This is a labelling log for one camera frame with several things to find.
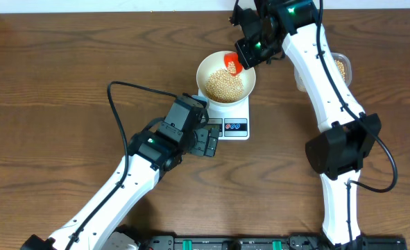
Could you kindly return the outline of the red measuring scoop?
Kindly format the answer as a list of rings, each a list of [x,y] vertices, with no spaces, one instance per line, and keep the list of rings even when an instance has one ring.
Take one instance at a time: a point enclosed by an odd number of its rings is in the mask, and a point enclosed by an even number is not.
[[[223,61],[226,69],[232,76],[237,76],[244,69],[243,65],[239,62],[239,57],[236,52],[226,53],[223,57]]]

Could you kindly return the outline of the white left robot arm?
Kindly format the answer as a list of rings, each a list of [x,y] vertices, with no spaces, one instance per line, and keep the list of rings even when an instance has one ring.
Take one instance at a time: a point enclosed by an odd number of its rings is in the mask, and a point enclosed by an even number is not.
[[[219,131],[208,125],[208,102],[200,96],[176,96],[166,117],[151,121],[124,142],[116,172],[87,204],[47,239],[32,235],[23,249],[102,249],[131,208],[186,153],[212,157]]]

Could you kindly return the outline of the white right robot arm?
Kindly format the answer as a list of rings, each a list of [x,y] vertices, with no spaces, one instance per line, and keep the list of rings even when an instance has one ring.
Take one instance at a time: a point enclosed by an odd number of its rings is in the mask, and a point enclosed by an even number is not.
[[[323,236],[330,249],[362,249],[357,188],[364,159],[382,127],[353,97],[334,61],[322,25],[323,7],[313,1],[256,1],[234,5],[230,23],[243,38],[235,44],[244,69],[288,57],[316,114],[319,135],[305,153],[323,187]]]

